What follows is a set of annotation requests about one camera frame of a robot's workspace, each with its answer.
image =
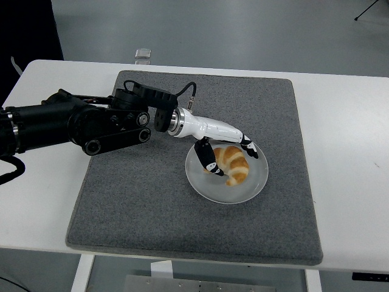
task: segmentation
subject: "tripod leg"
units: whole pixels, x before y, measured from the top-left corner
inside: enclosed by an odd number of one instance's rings
[[[362,14],[364,14],[367,10],[369,10],[370,7],[373,6],[373,5],[375,5],[375,3],[377,3],[378,1],[379,1],[379,0],[375,0],[375,2],[374,2],[373,4],[371,4],[369,7],[367,7],[367,9],[366,9],[364,12],[362,12],[360,15],[358,15],[357,17],[355,17],[354,20],[357,21],[358,18],[359,18]]]

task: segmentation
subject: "gray mat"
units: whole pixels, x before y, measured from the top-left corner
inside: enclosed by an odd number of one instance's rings
[[[289,80],[123,71],[115,88],[126,79],[173,93],[196,82],[194,114],[225,121],[251,137],[267,158],[269,179],[250,201],[213,203],[196,193],[185,175],[185,157],[196,140],[152,129],[147,143],[91,159],[67,232],[68,246],[226,262],[322,261]],[[187,106],[189,92],[179,97],[179,106]]]

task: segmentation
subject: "bread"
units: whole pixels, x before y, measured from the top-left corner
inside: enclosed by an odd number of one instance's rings
[[[213,152],[219,168],[229,176],[225,184],[233,187],[243,183],[249,174],[250,167],[242,150],[235,146],[228,146],[227,148],[215,148]]]

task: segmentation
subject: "plate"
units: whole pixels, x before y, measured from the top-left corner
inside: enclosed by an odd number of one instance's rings
[[[226,148],[233,145],[242,150],[240,144],[227,144],[220,141],[210,141],[210,143],[212,148]],[[192,146],[185,161],[185,172],[189,183],[197,193],[216,203],[238,204],[254,198],[261,192],[269,176],[266,157],[257,145],[255,148],[258,152],[258,159],[250,157],[243,150],[250,167],[249,175],[240,185],[229,187],[225,184],[228,179],[227,175],[218,176],[204,171],[195,152],[195,146]]]

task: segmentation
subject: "white table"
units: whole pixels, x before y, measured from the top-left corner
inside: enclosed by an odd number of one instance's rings
[[[39,60],[4,106],[36,105],[59,88],[105,97],[121,70],[290,79],[324,253],[310,268],[389,273],[389,78]],[[0,247],[90,254],[65,245],[89,156],[66,143],[18,157],[25,174],[0,186]]]

